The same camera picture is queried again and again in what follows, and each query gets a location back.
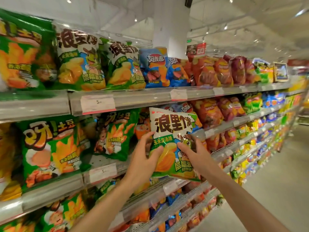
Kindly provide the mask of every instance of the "store aisle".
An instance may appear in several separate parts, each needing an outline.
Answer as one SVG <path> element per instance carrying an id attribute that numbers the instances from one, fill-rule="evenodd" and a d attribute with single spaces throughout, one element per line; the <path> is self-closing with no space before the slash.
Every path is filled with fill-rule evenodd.
<path id="1" fill-rule="evenodd" d="M 309 228 L 309 126 L 299 125 L 281 153 L 251 176 L 244 188 L 292 232 Z M 211 213 L 199 231 L 245 232 L 225 203 Z"/>

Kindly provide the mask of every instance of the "white ceiling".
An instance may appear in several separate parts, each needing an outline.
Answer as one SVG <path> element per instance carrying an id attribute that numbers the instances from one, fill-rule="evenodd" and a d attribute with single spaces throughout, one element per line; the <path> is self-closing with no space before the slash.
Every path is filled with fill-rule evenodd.
<path id="1" fill-rule="evenodd" d="M 56 19 L 140 46 L 151 46 L 153 6 L 154 0 L 72 0 L 71 4 L 66 0 L 0 0 L 4 9 Z M 289 55 L 309 59 L 309 13 L 294 17 L 306 8 L 308 0 L 193 0 L 192 30 L 187 37 L 192 39 L 189 44 L 195 44 L 206 36 L 208 54 L 227 52 L 269 61 L 286 61 Z"/>

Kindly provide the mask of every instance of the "person's left hand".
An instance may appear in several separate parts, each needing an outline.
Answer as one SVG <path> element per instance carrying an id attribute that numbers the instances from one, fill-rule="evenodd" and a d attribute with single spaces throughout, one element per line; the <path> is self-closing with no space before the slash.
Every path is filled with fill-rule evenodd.
<path id="1" fill-rule="evenodd" d="M 158 159 L 163 152 L 163 146 L 159 146 L 154 149 L 151 156 L 147 158 L 145 146 L 147 139 L 153 134 L 154 132 L 149 132 L 143 135 L 132 153 L 131 161 L 124 179 L 130 182 L 133 190 L 136 190 L 141 184 L 149 181 L 149 178 L 155 171 Z"/>

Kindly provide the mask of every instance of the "black speaker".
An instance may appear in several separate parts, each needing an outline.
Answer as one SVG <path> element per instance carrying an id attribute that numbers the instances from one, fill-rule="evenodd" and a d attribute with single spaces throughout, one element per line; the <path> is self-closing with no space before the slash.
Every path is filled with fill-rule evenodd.
<path id="1" fill-rule="evenodd" d="M 184 5 L 188 8 L 191 8 L 191 5 L 192 5 L 192 1 L 193 0 L 186 0 L 186 2 L 184 3 Z"/>

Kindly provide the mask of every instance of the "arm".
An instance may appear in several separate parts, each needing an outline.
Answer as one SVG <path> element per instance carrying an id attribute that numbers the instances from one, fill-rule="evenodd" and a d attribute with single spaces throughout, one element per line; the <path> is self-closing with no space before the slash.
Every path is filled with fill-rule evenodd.
<path id="1" fill-rule="evenodd" d="M 183 143 L 178 143 L 178 147 L 187 154 L 194 169 L 218 188 L 248 232 L 289 232 L 255 198 L 222 171 L 200 140 L 193 138 L 197 153 Z"/>
<path id="2" fill-rule="evenodd" d="M 70 232 L 106 232 L 118 212 L 133 192 L 149 181 L 155 170 L 163 146 L 155 149 L 148 159 L 145 153 L 147 139 L 153 132 L 145 134 L 132 153 L 132 158 L 125 177 L 91 209 Z"/>

